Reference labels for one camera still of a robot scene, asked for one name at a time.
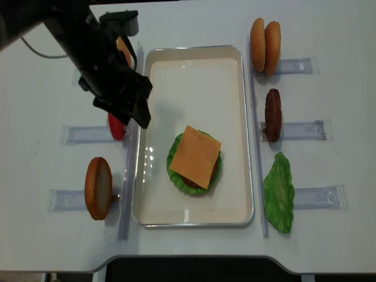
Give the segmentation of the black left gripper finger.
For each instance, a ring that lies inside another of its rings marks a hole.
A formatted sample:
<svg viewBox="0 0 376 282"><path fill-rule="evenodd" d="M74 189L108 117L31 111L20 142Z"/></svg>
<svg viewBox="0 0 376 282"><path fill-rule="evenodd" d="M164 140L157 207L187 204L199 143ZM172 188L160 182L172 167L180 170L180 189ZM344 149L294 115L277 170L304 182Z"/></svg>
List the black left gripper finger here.
<svg viewBox="0 0 376 282"><path fill-rule="evenodd" d="M143 128L147 129L151 115L149 112L147 100L144 98L139 98L133 107L132 118L138 123L138 125Z"/></svg>

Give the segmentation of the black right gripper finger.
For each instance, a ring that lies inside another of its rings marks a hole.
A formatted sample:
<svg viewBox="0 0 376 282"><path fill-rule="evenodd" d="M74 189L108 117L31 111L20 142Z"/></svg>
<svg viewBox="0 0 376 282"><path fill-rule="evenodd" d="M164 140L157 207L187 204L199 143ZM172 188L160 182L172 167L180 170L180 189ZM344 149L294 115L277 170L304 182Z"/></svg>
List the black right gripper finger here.
<svg viewBox="0 0 376 282"><path fill-rule="evenodd" d="M108 104L106 102L102 102L99 99L94 99L93 100L93 105L94 105L94 107L97 107L99 109L102 109L102 110L110 113L118 121L120 121L123 125L125 125L125 126L128 125L131 116L128 115L126 112L124 112L124 111L120 110L119 108L117 108L117 107L115 107L113 105L110 105L110 104Z"/></svg>

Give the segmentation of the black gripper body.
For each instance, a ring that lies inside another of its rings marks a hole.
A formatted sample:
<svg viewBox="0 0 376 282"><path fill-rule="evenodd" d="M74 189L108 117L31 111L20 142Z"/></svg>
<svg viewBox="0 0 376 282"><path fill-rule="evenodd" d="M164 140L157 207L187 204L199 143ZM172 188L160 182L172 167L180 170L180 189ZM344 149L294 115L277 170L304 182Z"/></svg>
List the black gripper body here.
<svg viewBox="0 0 376 282"><path fill-rule="evenodd" d="M83 52L78 55L78 69L83 90L131 117L135 102L148 100L153 88L149 78L127 64L122 52Z"/></svg>

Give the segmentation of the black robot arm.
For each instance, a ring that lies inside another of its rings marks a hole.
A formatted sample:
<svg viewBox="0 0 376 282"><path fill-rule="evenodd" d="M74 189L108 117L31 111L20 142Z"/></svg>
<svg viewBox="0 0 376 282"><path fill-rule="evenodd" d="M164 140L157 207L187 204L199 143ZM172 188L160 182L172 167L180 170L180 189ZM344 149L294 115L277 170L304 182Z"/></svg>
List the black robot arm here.
<svg viewBox="0 0 376 282"><path fill-rule="evenodd" d="M149 78L136 72L116 47L120 38L132 58L129 37L138 31L138 11L107 12L95 19L91 1L1 1L1 48L44 23L81 74L79 85L90 91L93 105L127 125L142 128L151 120Z"/></svg>

